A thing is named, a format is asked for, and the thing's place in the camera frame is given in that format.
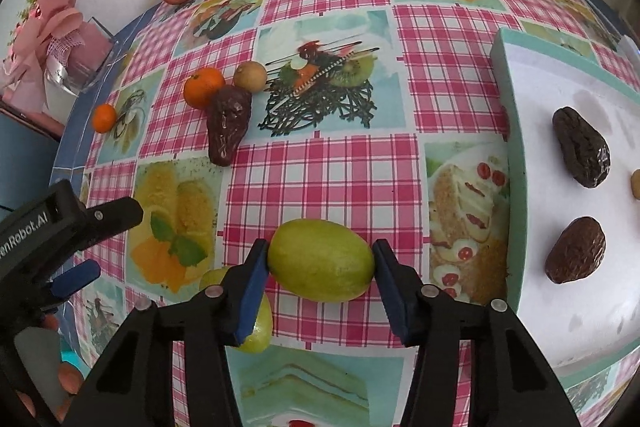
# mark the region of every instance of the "white tray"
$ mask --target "white tray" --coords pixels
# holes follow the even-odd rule
[[[640,168],[640,95],[593,62],[521,32],[501,30],[492,61],[511,125],[509,301],[567,387],[639,344],[640,201],[629,178]],[[609,145],[611,169],[597,188],[582,187],[562,161],[552,116],[565,106]],[[580,216],[602,226],[604,260],[586,279],[556,285],[544,272],[546,256]]]

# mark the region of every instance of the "dried date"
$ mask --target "dried date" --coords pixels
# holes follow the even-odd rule
[[[215,165],[231,164],[242,138],[249,129],[251,93],[242,87],[223,86],[207,107],[209,159]]]
[[[593,217],[574,219],[546,258],[546,276],[556,284],[584,279],[600,266],[605,248],[604,232]]]
[[[571,107],[558,109],[552,121],[567,170],[583,187],[600,185],[611,167],[605,139]]]

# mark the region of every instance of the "human hand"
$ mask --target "human hand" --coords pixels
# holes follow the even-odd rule
[[[47,330],[58,331],[58,319],[55,318],[54,315],[46,315],[41,326],[46,328]],[[62,389],[64,389],[67,393],[69,393],[69,397],[62,403],[58,410],[55,411],[56,418],[62,422],[65,419],[66,412],[69,410],[69,406],[71,406],[71,400],[74,395],[78,394],[80,391],[80,387],[84,382],[84,377],[82,373],[78,371],[72,364],[68,362],[62,362],[60,367],[58,368],[58,380],[60,380],[60,385]],[[36,416],[36,410],[33,405],[33,400],[24,393],[16,392],[20,400],[27,408],[27,410],[31,413],[32,416]]]

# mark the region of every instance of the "screw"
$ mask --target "screw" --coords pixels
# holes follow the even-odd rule
[[[438,296],[440,290],[433,284],[425,284],[422,288],[420,288],[420,293],[422,293],[422,295],[424,295],[425,297],[434,298]]]
[[[219,284],[214,284],[211,286],[207,286],[207,289],[204,290],[204,295],[209,297],[210,299],[216,299],[220,297],[225,292],[225,289]]]
[[[145,295],[141,295],[136,299],[136,303],[134,304],[134,306],[138,311],[143,312],[151,308],[151,304],[152,304],[152,301],[149,297]]]
[[[507,303],[502,299],[494,299],[491,301],[491,308],[502,313],[507,311]]]

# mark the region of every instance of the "orange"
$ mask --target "orange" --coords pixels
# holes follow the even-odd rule
[[[113,129],[116,125],[118,115],[113,105],[103,103],[94,109],[94,115],[91,119],[91,124],[94,127],[95,132],[106,133]]]
[[[187,78],[182,95],[187,105],[195,109],[206,109],[212,95],[224,85],[225,77],[220,70],[202,68]]]

